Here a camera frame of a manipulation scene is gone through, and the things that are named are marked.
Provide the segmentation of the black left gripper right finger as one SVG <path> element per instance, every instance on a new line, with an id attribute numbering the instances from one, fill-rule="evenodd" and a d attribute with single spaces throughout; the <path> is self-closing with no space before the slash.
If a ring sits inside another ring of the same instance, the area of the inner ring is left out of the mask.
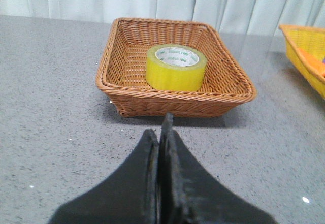
<path id="1" fill-rule="evenodd" d="M 161 127 L 158 169 L 161 223 L 276 223 L 198 162 L 173 129 L 171 113 Z"/>

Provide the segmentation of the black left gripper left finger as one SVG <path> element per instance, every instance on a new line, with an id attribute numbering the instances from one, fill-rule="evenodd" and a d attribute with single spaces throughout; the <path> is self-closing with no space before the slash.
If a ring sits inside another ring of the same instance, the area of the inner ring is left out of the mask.
<path id="1" fill-rule="evenodd" d="M 50 223 L 156 223 L 159 143 L 145 130 L 127 159 L 108 178 L 61 205 Z"/>

